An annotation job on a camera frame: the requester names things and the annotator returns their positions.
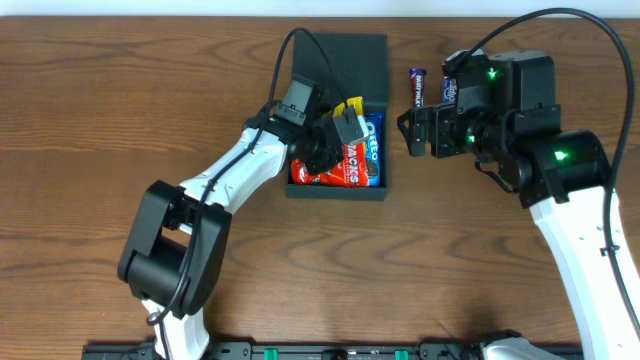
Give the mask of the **red Hacks candy bag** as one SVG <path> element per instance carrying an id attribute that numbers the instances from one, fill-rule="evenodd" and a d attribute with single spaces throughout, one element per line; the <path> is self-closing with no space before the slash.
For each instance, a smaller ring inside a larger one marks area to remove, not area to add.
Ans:
<path id="1" fill-rule="evenodd" d="M 366 145 L 344 145 L 343 155 L 344 159 L 332 169 L 317 175 L 311 175 L 301 160 L 293 160 L 290 165 L 293 182 L 298 185 L 368 187 Z"/>

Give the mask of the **blue Oreo cookie pack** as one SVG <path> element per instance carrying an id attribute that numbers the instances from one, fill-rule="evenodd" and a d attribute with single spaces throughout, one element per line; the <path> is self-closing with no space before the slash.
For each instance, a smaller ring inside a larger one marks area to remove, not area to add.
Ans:
<path id="1" fill-rule="evenodd" d="M 365 114 L 366 125 L 369 130 L 369 138 L 366 141 L 366 172 L 369 181 L 369 187 L 379 187 L 381 178 L 381 124 L 383 121 L 383 113 L 372 112 Z"/>

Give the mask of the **purple Dairy Milk bar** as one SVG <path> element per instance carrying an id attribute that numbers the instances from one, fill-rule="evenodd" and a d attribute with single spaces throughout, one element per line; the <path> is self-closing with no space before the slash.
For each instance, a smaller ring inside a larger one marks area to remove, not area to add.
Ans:
<path id="1" fill-rule="evenodd" d="M 423 105 L 423 92 L 426 75 L 427 71 L 422 68 L 413 67 L 409 70 L 413 107 L 421 107 Z"/>

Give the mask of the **yellow Hacks candy bag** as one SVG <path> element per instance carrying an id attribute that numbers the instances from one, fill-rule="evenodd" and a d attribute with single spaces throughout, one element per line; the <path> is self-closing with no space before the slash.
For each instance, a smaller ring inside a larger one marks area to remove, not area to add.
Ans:
<path id="1" fill-rule="evenodd" d="M 354 108 L 355 114 L 357 116 L 363 115 L 364 114 L 363 97 L 362 96 L 351 97 L 351 98 L 348 98 L 346 102 L 338 104 L 333 109 L 332 116 L 336 117 L 336 116 L 342 115 L 346 108 Z"/>

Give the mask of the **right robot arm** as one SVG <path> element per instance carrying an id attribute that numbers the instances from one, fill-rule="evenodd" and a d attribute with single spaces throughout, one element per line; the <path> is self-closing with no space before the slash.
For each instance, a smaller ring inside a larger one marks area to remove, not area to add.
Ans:
<path id="1" fill-rule="evenodd" d="M 399 129 L 414 156 L 470 153 L 475 166 L 518 196 L 544 236 L 569 298 L 587 359 L 635 359 L 627 308 L 639 276 L 607 196 L 611 169 L 590 131 L 565 131 L 552 58 L 536 50 L 458 52 L 451 101 L 409 109 Z"/>

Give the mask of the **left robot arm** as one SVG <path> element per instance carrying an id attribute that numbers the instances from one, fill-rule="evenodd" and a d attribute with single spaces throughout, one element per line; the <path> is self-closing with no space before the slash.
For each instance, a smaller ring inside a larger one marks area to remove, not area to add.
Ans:
<path id="1" fill-rule="evenodd" d="M 321 91 L 294 76 L 280 102 L 250 118 L 237 143 L 201 174 L 144 193 L 117 274 L 142 301 L 161 359 L 199 359 L 207 351 L 203 307 L 220 274 L 233 214 L 292 155 L 319 152 L 309 127 Z"/>

